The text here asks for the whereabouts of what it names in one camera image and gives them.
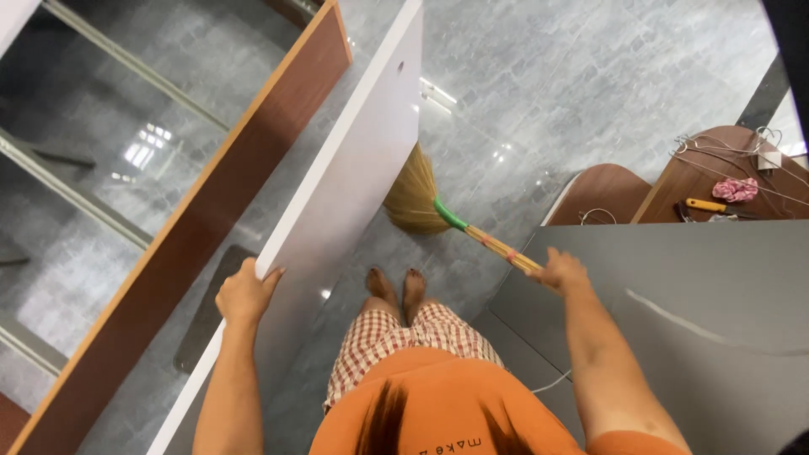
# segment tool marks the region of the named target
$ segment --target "red checkered shorts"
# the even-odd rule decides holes
[[[324,411],[356,388],[380,360],[408,347],[436,347],[461,359],[483,359],[503,367],[486,338],[444,305],[430,303],[419,308],[409,328],[390,313],[372,309],[357,316],[345,334],[328,379]]]

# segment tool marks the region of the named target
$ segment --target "broom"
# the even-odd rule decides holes
[[[542,268],[516,249],[458,218],[441,203],[430,157],[421,152],[418,142],[410,152],[407,162],[404,163],[382,205],[387,210],[391,222],[405,232],[439,234],[449,228],[455,228],[466,232],[468,236],[523,272]]]

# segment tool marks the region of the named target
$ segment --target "person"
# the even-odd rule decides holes
[[[586,452],[689,454],[599,302],[587,269],[568,253],[551,248],[548,256],[547,266],[529,275],[557,289],[565,301]],[[284,270],[261,282],[254,267],[254,260],[245,261],[216,297],[226,326],[197,423],[195,455],[264,450],[253,344]],[[426,282],[417,270],[404,279],[401,311],[381,270],[371,269],[366,286],[371,297],[334,364],[311,455],[582,453],[548,408],[503,367],[485,338],[446,306],[425,298]]]

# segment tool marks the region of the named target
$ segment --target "pink scrunchie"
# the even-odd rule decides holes
[[[728,202],[750,201],[758,193],[758,182],[753,178],[742,181],[744,183],[731,179],[720,181],[714,185],[714,190],[711,194],[715,198],[722,198]]]

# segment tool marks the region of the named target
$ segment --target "orange t-shirt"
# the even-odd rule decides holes
[[[366,412],[387,379],[408,393],[399,439],[403,455],[495,453],[481,403],[508,431],[501,402],[536,455],[583,453],[556,416],[508,371],[485,360],[413,347],[382,359],[337,402],[320,425],[310,455],[354,453]],[[587,450],[591,455],[685,454],[668,441],[639,432],[605,433]]]

